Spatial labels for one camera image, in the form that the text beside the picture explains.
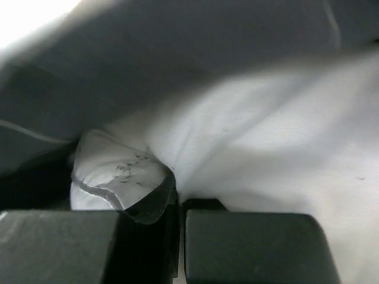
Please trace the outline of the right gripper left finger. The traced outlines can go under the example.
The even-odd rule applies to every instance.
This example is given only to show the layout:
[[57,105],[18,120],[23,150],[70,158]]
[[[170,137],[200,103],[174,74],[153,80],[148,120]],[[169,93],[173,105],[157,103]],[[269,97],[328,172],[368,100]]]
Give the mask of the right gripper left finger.
[[2,283],[172,283],[179,228],[173,174],[125,211],[4,211]]

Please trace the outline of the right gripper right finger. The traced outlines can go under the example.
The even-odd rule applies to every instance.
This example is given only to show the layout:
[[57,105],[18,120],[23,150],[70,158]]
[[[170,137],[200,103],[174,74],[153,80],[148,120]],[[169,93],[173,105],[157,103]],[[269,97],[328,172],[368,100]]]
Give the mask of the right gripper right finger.
[[319,223],[306,214],[231,212],[183,203],[187,283],[340,283]]

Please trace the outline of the white pillow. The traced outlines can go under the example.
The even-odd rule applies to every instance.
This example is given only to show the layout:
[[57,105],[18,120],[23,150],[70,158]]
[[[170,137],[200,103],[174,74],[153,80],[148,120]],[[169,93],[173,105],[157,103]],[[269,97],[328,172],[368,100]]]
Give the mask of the white pillow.
[[169,95],[80,139],[73,210],[179,199],[310,214],[343,283],[378,282],[378,50],[288,62]]

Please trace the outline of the dark grey checked pillowcase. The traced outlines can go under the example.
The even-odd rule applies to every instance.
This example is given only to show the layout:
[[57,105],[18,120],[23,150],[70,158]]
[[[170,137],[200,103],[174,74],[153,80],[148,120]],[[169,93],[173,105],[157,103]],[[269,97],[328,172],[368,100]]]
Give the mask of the dark grey checked pillowcase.
[[85,129],[255,64],[377,39],[377,1],[81,1],[1,57],[1,209],[62,201]]

